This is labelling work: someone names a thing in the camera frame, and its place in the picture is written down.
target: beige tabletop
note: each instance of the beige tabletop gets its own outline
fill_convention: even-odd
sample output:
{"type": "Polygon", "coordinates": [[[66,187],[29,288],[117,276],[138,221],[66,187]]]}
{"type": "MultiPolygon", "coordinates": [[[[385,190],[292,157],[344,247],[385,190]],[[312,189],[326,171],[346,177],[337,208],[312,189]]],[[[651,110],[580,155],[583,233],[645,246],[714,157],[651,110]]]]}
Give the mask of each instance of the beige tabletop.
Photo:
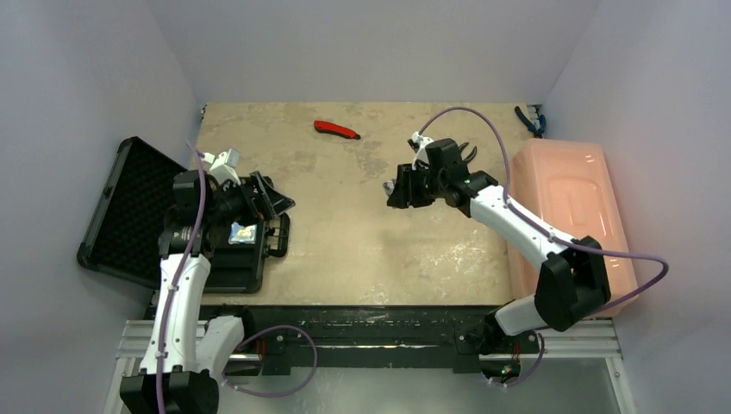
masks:
{"type": "MultiPolygon", "coordinates": [[[[382,183],[413,160],[406,140],[449,103],[211,103],[198,149],[241,152],[239,175],[259,170],[293,198],[289,253],[265,263],[250,295],[207,294],[203,304],[502,304],[510,299],[505,241],[443,201],[386,206],[382,183]],[[318,134],[315,119],[362,135],[318,134]]],[[[509,154],[529,133],[514,103],[469,103],[497,126],[509,154]]],[[[452,112],[427,136],[478,147],[471,170],[499,181],[495,137],[469,113],[452,112]]]]}

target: black case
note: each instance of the black case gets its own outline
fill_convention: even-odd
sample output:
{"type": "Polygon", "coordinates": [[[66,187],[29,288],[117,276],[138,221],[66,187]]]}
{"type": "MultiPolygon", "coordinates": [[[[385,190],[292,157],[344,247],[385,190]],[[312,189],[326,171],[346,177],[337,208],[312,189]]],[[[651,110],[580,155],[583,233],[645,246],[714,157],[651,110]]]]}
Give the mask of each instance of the black case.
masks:
{"type": "MultiPolygon", "coordinates": [[[[185,168],[138,137],[124,140],[117,150],[94,217],[78,247],[77,261],[151,289],[159,288],[158,238],[163,218],[175,202],[172,179],[185,168]]],[[[260,223],[254,244],[229,245],[221,240],[211,260],[205,292],[255,293],[261,288],[264,258],[286,254],[290,220],[283,215],[278,248],[267,238],[276,229],[260,223]]]]}
{"type": "Polygon", "coordinates": [[[139,137],[122,141],[107,184],[77,251],[95,272],[159,288],[158,238],[175,202],[172,179],[185,168],[139,137]]]}

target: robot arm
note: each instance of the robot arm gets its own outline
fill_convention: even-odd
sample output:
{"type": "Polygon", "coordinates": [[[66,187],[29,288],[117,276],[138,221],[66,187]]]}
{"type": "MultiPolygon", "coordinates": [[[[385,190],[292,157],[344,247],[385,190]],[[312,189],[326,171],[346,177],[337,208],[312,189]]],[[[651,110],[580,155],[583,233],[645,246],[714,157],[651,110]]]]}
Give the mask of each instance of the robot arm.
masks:
{"type": "Polygon", "coordinates": [[[196,345],[196,328],[203,288],[210,272],[209,258],[222,233],[238,222],[247,226],[272,220],[294,207],[295,202],[276,192],[259,172],[239,178],[235,171],[239,154],[233,149],[217,156],[203,154],[210,164],[201,182],[197,171],[178,174],[172,185],[175,204],[166,212],[164,229],[158,240],[160,255],[160,295],[153,334],[140,363],[140,374],[122,379],[120,396],[129,411],[157,412],[156,375],[163,376],[168,412],[215,413],[218,389],[228,356],[244,338],[240,318],[227,316],[209,321],[203,339],[196,345]],[[203,218],[197,234],[192,234],[198,216],[200,186],[205,185],[203,218]],[[174,285],[173,275],[193,240],[191,254],[174,285]],[[162,304],[171,300],[168,312],[162,304]],[[160,331],[164,330],[163,352],[159,351],[160,331]],[[158,361],[162,359],[162,371],[158,361]]]}
{"type": "Polygon", "coordinates": [[[412,135],[416,155],[412,164],[398,166],[397,178],[384,183],[390,207],[405,209],[430,205],[443,198],[494,229],[539,270],[536,293],[510,302],[485,318],[485,343],[496,346],[508,336],[548,326],[564,331],[609,301],[609,282],[603,257],[566,248],[553,237],[600,248],[591,237],[577,240],[544,222],[514,199],[503,199],[503,188],[486,172],[469,172],[457,144],[412,135]],[[506,203],[537,222],[550,236],[514,214],[506,203]]]}

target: white wall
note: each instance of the white wall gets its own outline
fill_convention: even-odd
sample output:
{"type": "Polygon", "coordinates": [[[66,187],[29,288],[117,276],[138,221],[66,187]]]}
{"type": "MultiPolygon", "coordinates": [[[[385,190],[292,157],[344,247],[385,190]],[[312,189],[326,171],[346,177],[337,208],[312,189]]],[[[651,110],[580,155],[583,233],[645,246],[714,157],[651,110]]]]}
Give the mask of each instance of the white wall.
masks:
{"type": "Polygon", "coordinates": [[[603,145],[630,248],[671,263],[616,319],[642,413],[731,406],[728,16],[724,0],[604,1],[544,106],[551,138],[603,145]]]}
{"type": "Polygon", "coordinates": [[[542,101],[599,0],[149,0],[208,101],[542,101]]]}
{"type": "Polygon", "coordinates": [[[76,250],[119,142],[187,164],[197,104],[144,0],[0,6],[0,412],[98,413],[149,291],[76,250]]]}

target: pink plastic bin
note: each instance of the pink plastic bin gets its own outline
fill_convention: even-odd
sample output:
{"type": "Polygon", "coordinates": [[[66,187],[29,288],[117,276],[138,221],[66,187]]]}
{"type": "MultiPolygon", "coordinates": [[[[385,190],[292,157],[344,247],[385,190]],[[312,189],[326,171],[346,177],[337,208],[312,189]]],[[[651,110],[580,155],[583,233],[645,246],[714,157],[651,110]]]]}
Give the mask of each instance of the pink plastic bin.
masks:
{"type": "MultiPolygon", "coordinates": [[[[510,162],[510,194],[547,223],[577,238],[591,235],[608,250],[627,251],[622,221],[601,147],[583,142],[532,139],[510,162]]],[[[508,243],[515,298],[535,293],[538,271],[508,243]]],[[[629,259],[605,257],[612,299],[637,288],[629,259]]],[[[626,304],[598,314],[613,317],[626,304]]]]}

